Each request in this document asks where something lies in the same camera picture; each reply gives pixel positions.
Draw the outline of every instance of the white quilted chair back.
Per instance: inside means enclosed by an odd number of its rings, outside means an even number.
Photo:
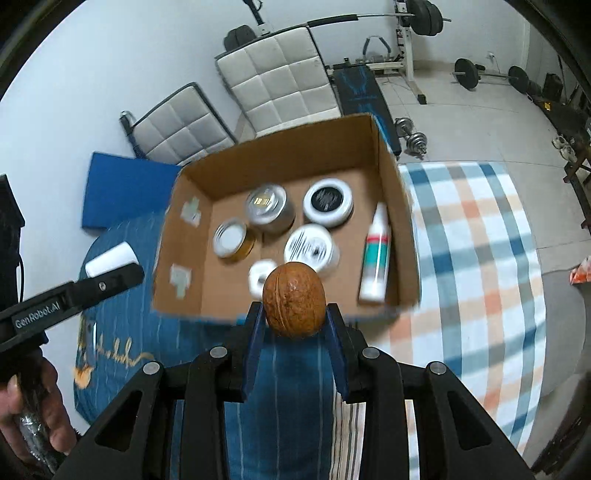
[[[196,83],[189,83],[132,125],[150,160],[187,164],[236,144],[234,135]]]
[[[257,136],[342,115],[308,27],[257,38],[217,67]]]

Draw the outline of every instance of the glue bottle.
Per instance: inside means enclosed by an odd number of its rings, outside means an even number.
[[[390,226],[385,203],[378,203],[374,221],[369,227],[363,255],[363,272],[359,287],[360,301],[383,303],[388,282],[390,260]]]

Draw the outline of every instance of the checkered cloth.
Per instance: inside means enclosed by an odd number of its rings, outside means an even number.
[[[517,191],[501,164],[425,163],[400,170],[413,201],[422,300],[390,326],[360,328],[368,344],[400,362],[444,362],[522,453],[540,398],[545,305]],[[363,405],[343,405],[336,393],[333,412],[336,467],[330,478],[346,480],[345,471],[359,468],[365,412]],[[407,415],[411,478],[418,478],[411,402]]]

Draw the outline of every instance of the power cord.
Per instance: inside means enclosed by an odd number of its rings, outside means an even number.
[[[18,254],[18,265],[21,267],[21,299],[19,303],[22,303],[22,297],[25,293],[25,265],[22,263],[21,254]]]

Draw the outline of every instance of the piece of tape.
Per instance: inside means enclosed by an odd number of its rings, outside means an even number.
[[[201,211],[199,210],[199,199],[193,197],[190,202],[185,202],[181,210],[181,218],[193,226],[199,226],[201,222]]]
[[[170,267],[170,283],[177,289],[177,298],[185,298],[191,285],[191,269],[172,264]]]

